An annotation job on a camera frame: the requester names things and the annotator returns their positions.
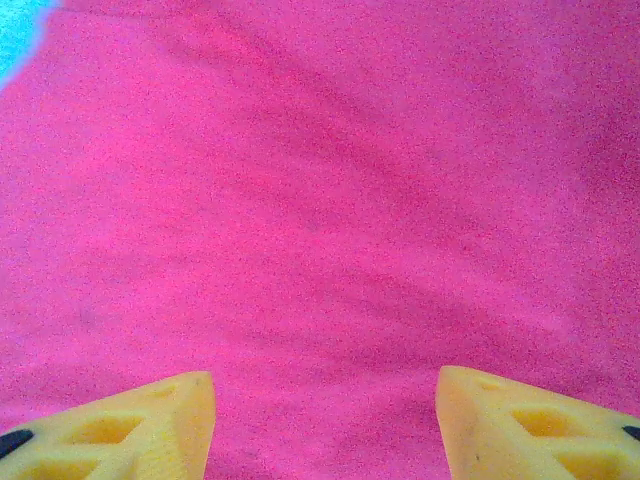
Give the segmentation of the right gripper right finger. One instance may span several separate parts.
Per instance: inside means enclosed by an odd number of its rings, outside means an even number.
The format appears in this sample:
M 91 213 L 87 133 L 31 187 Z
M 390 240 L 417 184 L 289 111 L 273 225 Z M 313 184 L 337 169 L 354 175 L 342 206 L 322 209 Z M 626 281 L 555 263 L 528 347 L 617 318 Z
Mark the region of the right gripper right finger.
M 454 479 L 636 479 L 639 421 L 466 367 L 441 368 L 436 415 Z

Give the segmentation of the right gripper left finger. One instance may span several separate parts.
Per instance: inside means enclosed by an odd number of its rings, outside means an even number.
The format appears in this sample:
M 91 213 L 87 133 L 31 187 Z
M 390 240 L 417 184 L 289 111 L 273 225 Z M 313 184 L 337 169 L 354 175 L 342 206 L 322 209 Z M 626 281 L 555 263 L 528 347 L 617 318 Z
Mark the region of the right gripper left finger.
M 215 419 L 210 373 L 183 373 L 8 430 L 1 476 L 201 479 Z

